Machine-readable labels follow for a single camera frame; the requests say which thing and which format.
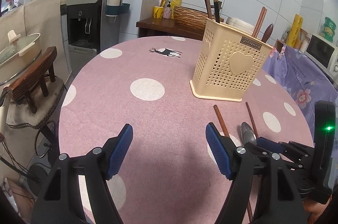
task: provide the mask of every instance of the yellow dish soap bottle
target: yellow dish soap bottle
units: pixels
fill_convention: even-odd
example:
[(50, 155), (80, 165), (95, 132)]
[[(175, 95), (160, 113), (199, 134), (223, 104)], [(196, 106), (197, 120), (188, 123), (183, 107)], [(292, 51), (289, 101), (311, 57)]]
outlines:
[(180, 6), (182, 4), (182, 0), (171, 0), (171, 5), (170, 5), (170, 8), (171, 8), (171, 16), (170, 18), (171, 19), (174, 19), (174, 7), (175, 6)]

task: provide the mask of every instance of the water jug label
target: water jug label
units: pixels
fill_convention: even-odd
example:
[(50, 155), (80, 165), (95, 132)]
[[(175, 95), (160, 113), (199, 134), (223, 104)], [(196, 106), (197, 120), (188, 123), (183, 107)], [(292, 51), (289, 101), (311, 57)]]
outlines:
[(245, 44), (245, 45), (247, 45), (249, 47), (252, 47), (252, 48), (254, 48), (256, 50), (259, 50), (259, 51), (261, 50), (261, 47), (262, 47), (261, 44), (258, 44), (255, 41), (249, 40), (249, 39), (247, 39), (245, 37), (242, 37), (241, 43)]

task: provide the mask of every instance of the polka dot tablecloth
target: polka dot tablecloth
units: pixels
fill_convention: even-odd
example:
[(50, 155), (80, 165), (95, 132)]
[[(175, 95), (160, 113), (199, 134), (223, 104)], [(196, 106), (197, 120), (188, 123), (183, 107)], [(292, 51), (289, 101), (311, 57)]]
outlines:
[[(261, 70), (243, 101), (198, 99), (189, 80), (202, 43), (182, 37), (144, 37), (118, 44), (91, 60), (77, 75), (61, 109), (60, 151), (84, 155), (117, 136), (124, 124), (134, 139), (108, 187), (125, 224), (214, 224), (231, 181), (221, 175), (205, 137), (207, 123), (220, 125), (217, 104), (231, 138), (241, 145), (242, 122), (259, 136), (313, 146), (300, 109)], [(80, 177), (82, 203), (93, 219)], [(255, 207), (255, 179), (251, 206)]]

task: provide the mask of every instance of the microwave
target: microwave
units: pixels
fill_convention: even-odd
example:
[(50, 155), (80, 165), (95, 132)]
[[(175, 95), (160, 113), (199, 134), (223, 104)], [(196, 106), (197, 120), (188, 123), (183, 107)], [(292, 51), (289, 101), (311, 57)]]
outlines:
[(327, 76), (338, 83), (338, 47), (323, 37), (313, 34), (305, 55)]

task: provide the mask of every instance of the yellow mug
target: yellow mug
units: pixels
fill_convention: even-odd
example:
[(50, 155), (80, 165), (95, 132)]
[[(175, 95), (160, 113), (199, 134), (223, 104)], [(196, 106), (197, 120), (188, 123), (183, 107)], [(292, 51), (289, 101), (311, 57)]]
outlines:
[(154, 7), (153, 18), (163, 18), (164, 7)]

